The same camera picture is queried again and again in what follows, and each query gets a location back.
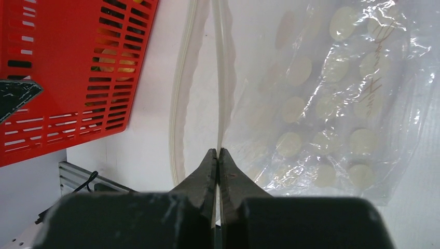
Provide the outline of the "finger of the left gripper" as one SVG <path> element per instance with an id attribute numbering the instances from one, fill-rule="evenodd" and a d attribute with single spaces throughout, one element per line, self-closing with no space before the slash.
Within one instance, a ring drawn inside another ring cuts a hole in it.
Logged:
<path id="1" fill-rule="evenodd" d="M 1 79 L 1 123 L 41 92 L 43 88 L 30 79 Z"/>

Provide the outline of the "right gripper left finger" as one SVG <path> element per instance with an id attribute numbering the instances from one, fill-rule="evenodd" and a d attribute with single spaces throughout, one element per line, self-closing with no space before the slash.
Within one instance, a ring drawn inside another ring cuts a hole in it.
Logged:
<path id="1" fill-rule="evenodd" d="M 186 196 L 199 214 L 215 227 L 217 193 L 217 151 L 209 149 L 200 165 L 170 193 Z"/>

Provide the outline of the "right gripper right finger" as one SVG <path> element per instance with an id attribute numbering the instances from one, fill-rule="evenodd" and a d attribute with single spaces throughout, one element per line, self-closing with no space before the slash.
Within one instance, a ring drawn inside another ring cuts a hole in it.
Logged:
<path id="1" fill-rule="evenodd" d="M 239 222 L 239 207 L 244 199 L 272 197 L 238 168 L 225 148 L 221 148 L 218 157 L 218 185 L 222 227 Z"/>

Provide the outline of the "red plastic basket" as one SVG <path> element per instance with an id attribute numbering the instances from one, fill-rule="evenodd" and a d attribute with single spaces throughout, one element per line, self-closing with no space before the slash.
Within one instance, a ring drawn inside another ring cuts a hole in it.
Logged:
<path id="1" fill-rule="evenodd" d="M 126 129 L 158 1 L 1 1 L 1 79 L 32 80 L 1 119 L 1 166 Z"/>

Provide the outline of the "clear zip top bag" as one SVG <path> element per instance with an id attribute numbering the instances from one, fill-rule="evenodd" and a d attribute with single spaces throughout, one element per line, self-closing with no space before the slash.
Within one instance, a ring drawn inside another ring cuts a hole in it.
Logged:
<path id="1" fill-rule="evenodd" d="M 439 1 L 190 1 L 185 25 L 175 184 L 225 148 L 274 196 L 389 202 L 439 75 Z"/>

